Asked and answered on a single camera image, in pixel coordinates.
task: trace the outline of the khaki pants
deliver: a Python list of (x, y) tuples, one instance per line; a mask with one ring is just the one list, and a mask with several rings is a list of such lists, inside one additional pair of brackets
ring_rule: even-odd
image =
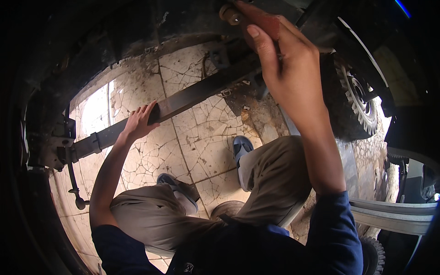
[[(284, 136), (265, 144), (243, 156), (240, 167), (251, 194), (233, 218), (252, 225), (287, 226), (312, 188), (301, 137)], [(222, 221), (185, 216), (167, 184), (125, 191), (113, 199), (110, 209), (122, 231), (162, 256), (172, 256), (181, 243), (224, 226)]]

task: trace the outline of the spare tire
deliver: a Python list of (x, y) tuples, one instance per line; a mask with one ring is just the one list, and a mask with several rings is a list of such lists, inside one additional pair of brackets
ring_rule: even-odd
[(362, 100), (362, 95), (371, 88), (337, 53), (327, 56), (321, 63), (321, 82), (335, 136), (353, 141), (367, 139), (376, 133), (376, 106), (373, 100)]

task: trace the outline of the navy blue shirt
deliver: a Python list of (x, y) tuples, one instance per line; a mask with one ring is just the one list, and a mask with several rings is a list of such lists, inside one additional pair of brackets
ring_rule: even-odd
[[(362, 247), (347, 192), (321, 197), (307, 244), (282, 231), (236, 223), (182, 245), (166, 274), (362, 274)], [(92, 231), (102, 267), (112, 274), (162, 274), (144, 244), (112, 225)]]

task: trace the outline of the steel beam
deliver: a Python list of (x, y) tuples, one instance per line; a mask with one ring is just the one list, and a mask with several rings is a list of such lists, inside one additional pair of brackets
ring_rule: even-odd
[[(241, 81), (259, 67), (258, 56), (251, 54), (242, 61), (167, 97), (158, 102), (153, 108), (148, 124), (165, 121), (188, 110), (208, 97), (226, 89), (231, 83)], [(72, 162), (75, 163), (80, 158), (99, 153), (103, 149), (112, 146), (116, 142), (119, 133), (124, 130), (126, 123), (127, 119), (124, 119), (98, 133), (92, 133), (89, 137), (73, 143), (70, 148), (66, 148), (66, 150), (71, 150)]]

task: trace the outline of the nut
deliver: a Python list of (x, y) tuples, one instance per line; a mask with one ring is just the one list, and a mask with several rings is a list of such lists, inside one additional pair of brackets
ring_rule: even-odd
[(225, 4), (221, 7), (219, 16), (223, 21), (227, 21), (232, 26), (240, 24), (242, 18), (242, 14), (230, 4)]

